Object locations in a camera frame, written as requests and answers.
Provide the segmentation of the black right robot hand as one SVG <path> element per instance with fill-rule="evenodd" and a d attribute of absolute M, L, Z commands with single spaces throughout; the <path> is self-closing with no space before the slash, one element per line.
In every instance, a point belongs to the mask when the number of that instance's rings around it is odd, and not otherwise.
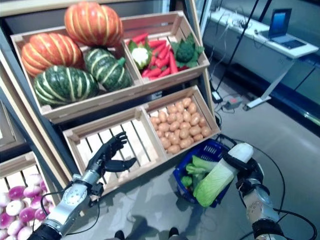
<path fill-rule="evenodd" d="M 262 168 L 253 158 L 245 163 L 225 152 L 223 159 L 238 171 L 236 188 L 242 192 L 243 196 L 248 195 L 256 188 L 261 188 L 268 195 L 270 194 L 268 188 L 263 185 L 264 174 Z"/>

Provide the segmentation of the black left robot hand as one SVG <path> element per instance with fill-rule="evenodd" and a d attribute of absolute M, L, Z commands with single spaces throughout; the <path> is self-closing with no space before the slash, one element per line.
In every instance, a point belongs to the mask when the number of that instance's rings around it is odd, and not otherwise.
<path fill-rule="evenodd" d="M 84 176 L 96 175 L 95 178 L 98 180 L 105 172 L 119 173 L 129 170 L 136 163 L 136 157 L 129 160 L 112 160 L 116 153 L 124 148 L 127 142 L 128 137 L 125 131 L 110 138 L 89 160 Z"/>

